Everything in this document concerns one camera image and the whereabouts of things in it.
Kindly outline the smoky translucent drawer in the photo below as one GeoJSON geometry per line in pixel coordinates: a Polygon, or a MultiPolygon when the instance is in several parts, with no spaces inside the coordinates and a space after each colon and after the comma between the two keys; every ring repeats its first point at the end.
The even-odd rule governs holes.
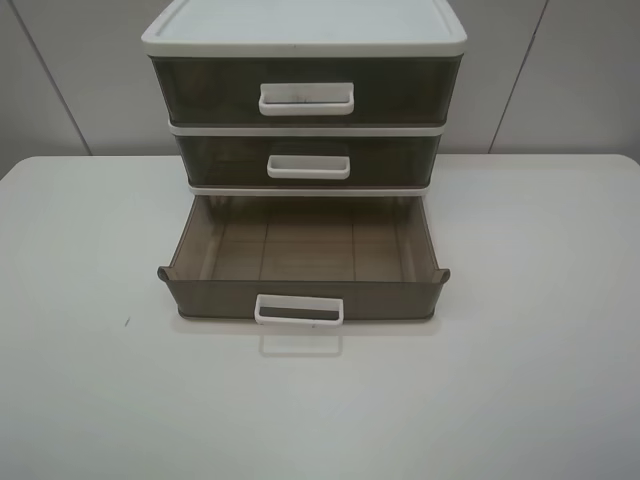
{"type": "Polygon", "coordinates": [[[189,184],[231,189],[404,189],[429,185],[438,136],[425,137],[267,137],[178,136],[189,184]],[[311,157],[313,170],[343,169],[341,178],[275,178],[269,159],[311,157]]]}
{"type": "Polygon", "coordinates": [[[450,277],[418,197],[198,196],[158,275],[184,318],[308,326],[427,320],[450,277]]]}
{"type": "Polygon", "coordinates": [[[175,126],[441,126],[460,57],[162,58],[151,62],[175,126]],[[337,116],[266,116],[264,84],[354,87],[354,108],[337,116]]]}

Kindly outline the white plastic drawer cabinet frame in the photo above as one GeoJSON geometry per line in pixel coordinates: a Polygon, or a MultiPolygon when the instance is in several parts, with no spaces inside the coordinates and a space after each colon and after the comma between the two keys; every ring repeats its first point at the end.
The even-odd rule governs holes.
{"type": "MultiPolygon", "coordinates": [[[[441,58],[466,50],[465,29],[445,1],[175,1],[142,35],[150,61],[162,58],[441,58]]],[[[259,110],[266,116],[337,116],[354,108],[354,87],[337,84],[264,84],[259,110]]],[[[425,137],[441,126],[175,126],[178,136],[425,137]]],[[[311,157],[269,159],[275,178],[341,178],[343,169],[313,170],[311,157]]],[[[197,188],[197,195],[418,196],[415,189],[197,188]]]]}

